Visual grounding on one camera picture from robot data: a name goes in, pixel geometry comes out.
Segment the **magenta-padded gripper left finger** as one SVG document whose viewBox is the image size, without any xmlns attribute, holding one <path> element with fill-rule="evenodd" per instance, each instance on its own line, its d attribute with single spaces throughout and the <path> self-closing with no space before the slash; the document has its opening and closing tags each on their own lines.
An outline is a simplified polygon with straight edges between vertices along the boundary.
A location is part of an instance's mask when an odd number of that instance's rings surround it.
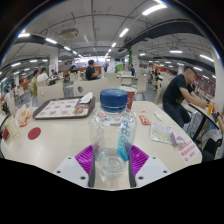
<svg viewBox="0 0 224 224">
<path fill-rule="evenodd" d="M 54 174 L 82 187 L 93 187 L 95 164 L 92 146 L 87 146 L 76 156 L 67 156 Z"/>
</svg>

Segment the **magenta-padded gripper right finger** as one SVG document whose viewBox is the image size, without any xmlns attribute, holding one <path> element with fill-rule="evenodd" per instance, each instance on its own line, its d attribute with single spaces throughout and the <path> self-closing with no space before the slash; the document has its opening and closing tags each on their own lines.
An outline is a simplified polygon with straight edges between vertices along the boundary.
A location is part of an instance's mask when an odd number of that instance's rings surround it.
<svg viewBox="0 0 224 224">
<path fill-rule="evenodd" d="M 148 156 L 137 146 L 131 149 L 129 160 L 130 187 L 143 187 L 170 175 L 169 169 L 157 156 Z"/>
</svg>

